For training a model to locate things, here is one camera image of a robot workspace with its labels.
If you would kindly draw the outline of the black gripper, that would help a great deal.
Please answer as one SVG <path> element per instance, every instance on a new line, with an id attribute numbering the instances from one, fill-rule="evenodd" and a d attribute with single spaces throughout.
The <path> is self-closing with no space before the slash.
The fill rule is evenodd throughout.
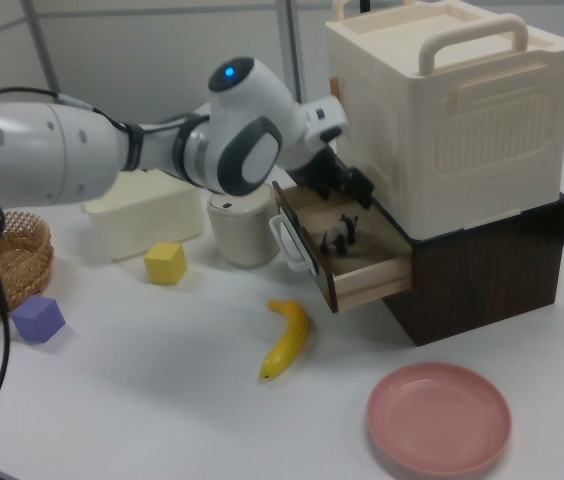
<path id="1" fill-rule="evenodd" d="M 374 184 L 358 168 L 346 167 L 331 147 L 319 151 L 306 165 L 290 170 L 289 176 L 323 200 L 336 192 L 350 195 L 363 208 L 373 203 Z"/>

